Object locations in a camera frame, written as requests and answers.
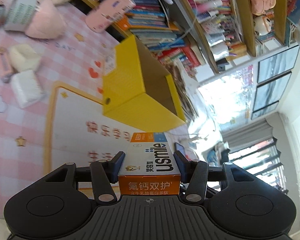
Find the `yellow cardboard box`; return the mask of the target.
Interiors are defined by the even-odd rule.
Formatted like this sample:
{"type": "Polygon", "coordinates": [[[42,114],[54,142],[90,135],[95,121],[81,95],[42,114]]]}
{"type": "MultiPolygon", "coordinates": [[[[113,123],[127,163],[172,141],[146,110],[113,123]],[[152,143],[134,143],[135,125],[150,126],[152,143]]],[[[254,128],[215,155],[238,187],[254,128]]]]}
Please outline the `yellow cardboard box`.
{"type": "Polygon", "coordinates": [[[145,132],[185,124],[172,75],[133,35],[104,59],[103,114],[145,132]]]}

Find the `pink sticker cylinder container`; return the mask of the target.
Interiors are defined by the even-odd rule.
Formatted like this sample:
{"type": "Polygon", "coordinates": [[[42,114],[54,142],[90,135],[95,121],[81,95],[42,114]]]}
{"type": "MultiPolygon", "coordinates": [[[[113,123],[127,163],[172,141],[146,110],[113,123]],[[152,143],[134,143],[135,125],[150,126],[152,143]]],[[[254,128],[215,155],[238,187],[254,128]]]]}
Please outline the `pink sticker cylinder container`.
{"type": "Polygon", "coordinates": [[[101,33],[135,6],[134,0],[103,0],[87,14],[85,23],[92,31],[101,33]]]}

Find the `usmile toothpaste box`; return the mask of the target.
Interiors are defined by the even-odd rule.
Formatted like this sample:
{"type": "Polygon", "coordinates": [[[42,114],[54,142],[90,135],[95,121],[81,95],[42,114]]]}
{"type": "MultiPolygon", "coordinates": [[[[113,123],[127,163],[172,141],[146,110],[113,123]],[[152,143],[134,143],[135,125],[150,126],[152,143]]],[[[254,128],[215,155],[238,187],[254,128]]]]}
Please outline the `usmile toothpaste box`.
{"type": "Polygon", "coordinates": [[[181,174],[164,133],[134,133],[118,184],[122,195],[178,195],[181,174]]]}

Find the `cream sponge block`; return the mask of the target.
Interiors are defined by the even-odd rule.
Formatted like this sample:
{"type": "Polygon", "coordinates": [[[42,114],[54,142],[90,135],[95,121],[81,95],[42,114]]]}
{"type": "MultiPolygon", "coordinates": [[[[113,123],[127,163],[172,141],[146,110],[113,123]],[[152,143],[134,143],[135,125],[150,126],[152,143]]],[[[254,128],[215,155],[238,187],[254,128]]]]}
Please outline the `cream sponge block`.
{"type": "Polygon", "coordinates": [[[9,49],[9,58],[12,67],[17,72],[39,69],[42,56],[28,44],[17,44],[9,49]]]}

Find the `stack of loose papers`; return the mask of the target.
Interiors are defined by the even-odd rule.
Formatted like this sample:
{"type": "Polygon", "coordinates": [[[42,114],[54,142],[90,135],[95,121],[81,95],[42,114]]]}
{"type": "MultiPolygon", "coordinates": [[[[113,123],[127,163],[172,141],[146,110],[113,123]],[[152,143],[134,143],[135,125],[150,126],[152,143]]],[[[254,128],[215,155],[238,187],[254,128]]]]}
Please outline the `stack of loose papers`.
{"type": "Polygon", "coordinates": [[[177,62],[168,63],[165,67],[172,75],[187,126],[196,122],[199,127],[202,127],[204,122],[206,122],[204,119],[207,118],[207,113],[202,97],[197,89],[198,82],[188,76],[182,64],[177,62]]]}

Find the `white sponge block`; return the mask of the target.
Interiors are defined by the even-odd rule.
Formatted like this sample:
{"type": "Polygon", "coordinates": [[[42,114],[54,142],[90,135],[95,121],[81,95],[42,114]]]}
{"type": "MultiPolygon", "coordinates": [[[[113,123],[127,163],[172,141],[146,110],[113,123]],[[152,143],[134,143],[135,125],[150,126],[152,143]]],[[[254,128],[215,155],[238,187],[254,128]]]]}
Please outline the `white sponge block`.
{"type": "Polygon", "coordinates": [[[31,69],[14,74],[10,84],[20,108],[29,107],[44,97],[44,90],[31,69]]]}

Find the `clear packing tape roll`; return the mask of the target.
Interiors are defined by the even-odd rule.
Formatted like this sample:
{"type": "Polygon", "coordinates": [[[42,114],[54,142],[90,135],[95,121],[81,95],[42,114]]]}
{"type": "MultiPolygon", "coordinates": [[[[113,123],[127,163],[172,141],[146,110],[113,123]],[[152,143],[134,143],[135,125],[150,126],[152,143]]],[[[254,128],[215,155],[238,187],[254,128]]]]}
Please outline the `clear packing tape roll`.
{"type": "Polygon", "coordinates": [[[38,0],[13,0],[6,15],[6,31],[25,32],[38,7],[38,0]]]}

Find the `pink plush toy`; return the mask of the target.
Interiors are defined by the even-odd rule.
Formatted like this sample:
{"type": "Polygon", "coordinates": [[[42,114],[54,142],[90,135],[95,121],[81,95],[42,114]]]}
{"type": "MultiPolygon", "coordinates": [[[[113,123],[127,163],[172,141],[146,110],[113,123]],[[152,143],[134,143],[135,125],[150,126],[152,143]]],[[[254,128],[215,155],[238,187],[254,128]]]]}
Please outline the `pink plush toy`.
{"type": "Polygon", "coordinates": [[[51,0],[42,0],[25,29],[26,36],[53,40],[66,31],[66,22],[51,0]]]}

